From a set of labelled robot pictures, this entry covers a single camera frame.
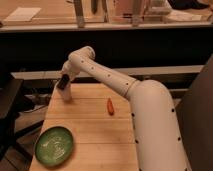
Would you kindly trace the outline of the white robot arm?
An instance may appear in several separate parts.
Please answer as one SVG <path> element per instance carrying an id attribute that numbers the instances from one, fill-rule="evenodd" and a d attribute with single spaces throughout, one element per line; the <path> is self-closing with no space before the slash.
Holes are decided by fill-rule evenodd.
<path id="1" fill-rule="evenodd" d="M 159 81 L 139 81 L 95 62 L 90 46 L 71 52 L 61 69 L 70 80 L 85 72 L 130 103 L 141 171 L 190 171 L 174 102 Z"/>

